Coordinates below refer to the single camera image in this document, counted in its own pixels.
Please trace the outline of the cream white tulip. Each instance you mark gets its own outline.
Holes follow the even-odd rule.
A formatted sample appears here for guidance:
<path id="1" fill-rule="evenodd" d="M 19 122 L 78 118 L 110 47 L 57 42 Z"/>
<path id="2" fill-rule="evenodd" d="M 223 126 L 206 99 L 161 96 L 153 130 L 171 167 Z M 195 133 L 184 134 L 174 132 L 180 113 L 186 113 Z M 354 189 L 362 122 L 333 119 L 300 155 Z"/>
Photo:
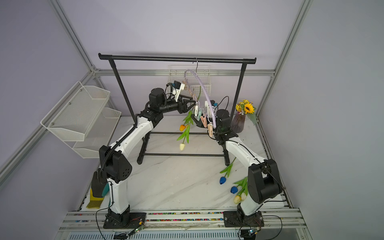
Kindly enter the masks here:
<path id="1" fill-rule="evenodd" d="M 190 137 L 190 129 L 191 125 L 187 127 L 183 132 L 181 132 L 181 135 L 178 137 L 178 141 L 182 141 L 179 145 L 180 151 L 183 151 L 185 149 L 186 143 L 189 143 L 189 137 Z"/>

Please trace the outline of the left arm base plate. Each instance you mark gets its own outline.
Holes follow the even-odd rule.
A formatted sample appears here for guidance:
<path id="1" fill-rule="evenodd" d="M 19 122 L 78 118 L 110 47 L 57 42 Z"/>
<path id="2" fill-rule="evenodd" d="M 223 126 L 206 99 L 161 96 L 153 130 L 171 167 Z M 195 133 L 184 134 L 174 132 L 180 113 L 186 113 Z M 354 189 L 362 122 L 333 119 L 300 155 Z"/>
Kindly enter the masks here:
<path id="1" fill-rule="evenodd" d="M 104 222 L 104 229 L 137 229 L 142 226 L 146 220 L 146 213 L 125 213 L 115 214 L 108 212 Z"/>

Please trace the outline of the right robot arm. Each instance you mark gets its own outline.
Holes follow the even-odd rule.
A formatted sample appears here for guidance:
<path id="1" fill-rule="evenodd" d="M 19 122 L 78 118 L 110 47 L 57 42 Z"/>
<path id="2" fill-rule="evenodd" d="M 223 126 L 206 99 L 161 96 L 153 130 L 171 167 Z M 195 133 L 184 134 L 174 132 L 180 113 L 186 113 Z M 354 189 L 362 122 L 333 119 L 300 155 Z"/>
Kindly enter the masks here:
<path id="1" fill-rule="evenodd" d="M 219 110 L 213 128 L 213 138 L 224 150 L 248 170 L 247 186 L 242 188 L 248 196 L 238 204 L 238 212 L 251 216 L 260 209 L 265 201 L 273 199 L 283 192 L 283 184 L 277 163 L 264 159 L 247 147 L 237 133 L 231 129 L 231 120 L 227 110 Z"/>

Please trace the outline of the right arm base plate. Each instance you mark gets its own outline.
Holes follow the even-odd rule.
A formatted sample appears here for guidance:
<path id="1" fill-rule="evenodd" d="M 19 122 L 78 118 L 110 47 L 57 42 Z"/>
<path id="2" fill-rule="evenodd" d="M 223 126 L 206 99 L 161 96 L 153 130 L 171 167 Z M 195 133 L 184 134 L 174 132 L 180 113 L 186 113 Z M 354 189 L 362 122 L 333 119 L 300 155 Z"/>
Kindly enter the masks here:
<path id="1" fill-rule="evenodd" d="M 224 225 L 226 228 L 229 227 L 263 227 L 265 225 L 262 213 L 260 211 L 245 216 L 237 211 L 225 211 Z"/>

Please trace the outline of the black clothes rack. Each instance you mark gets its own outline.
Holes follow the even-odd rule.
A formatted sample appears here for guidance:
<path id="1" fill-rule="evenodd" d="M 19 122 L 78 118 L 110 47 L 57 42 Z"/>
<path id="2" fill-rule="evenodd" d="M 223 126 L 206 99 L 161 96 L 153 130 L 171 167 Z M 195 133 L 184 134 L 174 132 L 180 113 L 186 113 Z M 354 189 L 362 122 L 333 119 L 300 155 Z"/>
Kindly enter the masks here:
<path id="1" fill-rule="evenodd" d="M 113 156 L 117 156 L 117 147 L 121 147 L 123 140 L 125 140 L 128 137 L 133 137 L 132 132 L 136 129 L 138 129 L 138 117 L 145 117 L 147 118 L 150 123 L 153 124 L 153 127 L 155 127 L 161 119 L 163 119 L 164 114 L 172 111 L 178 111 L 179 112 L 179 100 L 176 102 L 175 99 L 167 99 L 167 100 L 161 100 L 158 96 L 163 96 L 165 99 L 165 90 L 161 88 L 156 88 L 151 91 L 149 102 L 146 105 L 146 108 L 144 111 L 142 111 L 139 115 L 134 115 L 133 109 L 131 106 L 131 103 L 129 101 L 128 95 L 126 93 L 126 90 L 124 88 L 124 85 L 122 83 L 121 77 L 119 75 L 118 69 L 116 67 L 115 60 L 122 60 L 122 61 L 155 61 L 155 62 L 195 62 L 195 58 L 187 58 L 187 57 L 144 57 L 144 56 L 116 56 L 116 55 L 104 55 L 99 53 L 98 54 L 100 60 L 107 60 L 109 61 L 111 68 L 115 74 L 115 77 L 118 81 L 118 84 L 120 86 L 120 89 L 123 93 L 123 96 L 126 100 L 127 106 L 132 114 L 132 117 L 134 119 L 134 126 L 128 130 L 128 132 L 123 135 L 112 147 L 102 146 L 99 150 L 100 154 L 100 161 L 101 161 L 101 169 L 103 170 L 105 165 L 108 163 L 112 163 Z M 234 104 L 239 98 L 240 89 L 243 83 L 244 75 L 246 72 L 247 65 L 254 65 L 257 61 L 257 58 L 254 59 L 218 59 L 218 58 L 198 58 L 199 63 L 228 63 L 228 64 L 242 64 L 240 77 L 238 81 L 238 86 L 235 94 L 235 100 Z M 233 106 L 230 120 L 232 121 L 233 116 L 235 112 L 235 106 Z M 137 163 L 139 165 L 142 164 L 143 158 L 146 155 L 146 147 L 148 145 L 148 140 L 151 135 L 151 131 L 145 133 L 144 137 L 142 137 L 143 144 L 141 148 L 141 152 L 139 154 L 139 157 L 137 159 Z M 225 158 L 225 165 L 228 166 L 230 164 L 230 158 L 229 158 L 229 152 L 223 149 L 224 158 Z"/>

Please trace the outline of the orange tulip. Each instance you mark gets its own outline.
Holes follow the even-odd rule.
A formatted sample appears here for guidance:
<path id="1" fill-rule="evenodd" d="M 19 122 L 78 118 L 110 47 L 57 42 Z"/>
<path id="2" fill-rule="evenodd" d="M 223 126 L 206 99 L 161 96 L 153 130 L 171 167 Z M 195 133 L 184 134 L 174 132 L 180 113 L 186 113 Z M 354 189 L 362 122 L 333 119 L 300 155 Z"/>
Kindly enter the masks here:
<path id="1" fill-rule="evenodd" d="M 194 124 L 192 116 L 194 115 L 193 111 L 189 111 L 188 115 L 184 118 L 184 123 L 180 125 L 180 131 L 183 132 L 187 127 Z"/>

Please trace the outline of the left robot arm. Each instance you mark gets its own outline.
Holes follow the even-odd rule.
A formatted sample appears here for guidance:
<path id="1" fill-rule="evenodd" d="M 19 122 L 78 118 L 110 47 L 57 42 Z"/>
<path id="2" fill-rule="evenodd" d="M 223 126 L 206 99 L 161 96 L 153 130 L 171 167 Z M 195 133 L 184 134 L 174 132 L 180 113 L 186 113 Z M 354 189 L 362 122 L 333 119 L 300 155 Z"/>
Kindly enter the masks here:
<path id="1" fill-rule="evenodd" d="M 132 172 L 132 165 L 128 156 L 133 148 L 163 119 L 164 113 L 177 111 L 187 113 L 196 105 L 192 97 L 180 95 L 174 90 L 167 95 L 161 88 L 155 88 L 149 95 L 149 101 L 144 110 L 135 115 L 135 123 L 114 144 L 102 146 L 99 149 L 101 174 L 106 177 L 109 185 L 111 205 L 109 215 L 115 219 L 129 214 L 128 177 Z"/>

